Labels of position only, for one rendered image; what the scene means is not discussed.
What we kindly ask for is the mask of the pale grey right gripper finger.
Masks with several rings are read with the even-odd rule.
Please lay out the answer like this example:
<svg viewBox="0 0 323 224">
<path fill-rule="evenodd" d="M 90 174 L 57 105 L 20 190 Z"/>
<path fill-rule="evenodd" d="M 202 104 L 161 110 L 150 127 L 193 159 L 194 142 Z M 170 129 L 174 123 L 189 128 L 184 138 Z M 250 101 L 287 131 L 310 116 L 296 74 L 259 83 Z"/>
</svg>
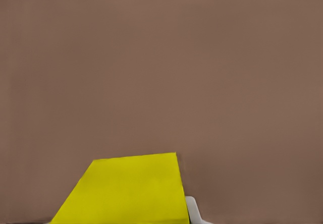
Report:
<svg viewBox="0 0 323 224">
<path fill-rule="evenodd" d="M 207 221 L 202 219 L 195 198 L 192 196 L 185 196 L 185 200 L 186 200 L 186 204 L 187 204 L 190 223 L 191 224 L 208 224 Z"/>
</svg>

